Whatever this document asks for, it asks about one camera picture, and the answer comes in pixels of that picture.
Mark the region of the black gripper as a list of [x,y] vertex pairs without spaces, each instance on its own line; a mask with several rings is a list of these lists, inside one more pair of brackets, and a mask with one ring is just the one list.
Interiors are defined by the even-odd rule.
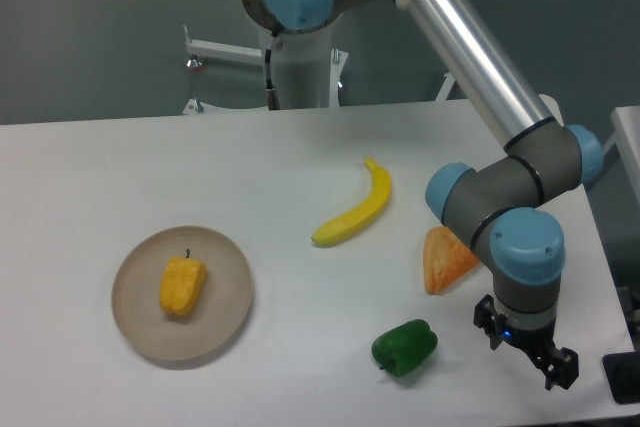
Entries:
[[556,310],[533,314],[495,309],[494,298],[485,295],[475,306],[474,325],[489,339],[492,350],[502,343],[525,351],[532,364],[545,377],[545,389],[568,390],[579,376],[579,356],[566,347],[555,347]]

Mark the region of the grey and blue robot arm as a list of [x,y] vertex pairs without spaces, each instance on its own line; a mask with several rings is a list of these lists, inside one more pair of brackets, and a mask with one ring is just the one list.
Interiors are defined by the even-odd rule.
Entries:
[[[261,1],[277,26],[307,33],[372,0]],[[467,0],[393,2],[416,21],[505,152],[479,171],[447,165],[425,192],[440,222],[492,273],[493,293],[476,305],[474,323],[492,347],[524,352],[548,387],[568,388],[578,356],[553,341],[564,233],[541,206],[593,179],[602,147],[589,130],[556,120]]]

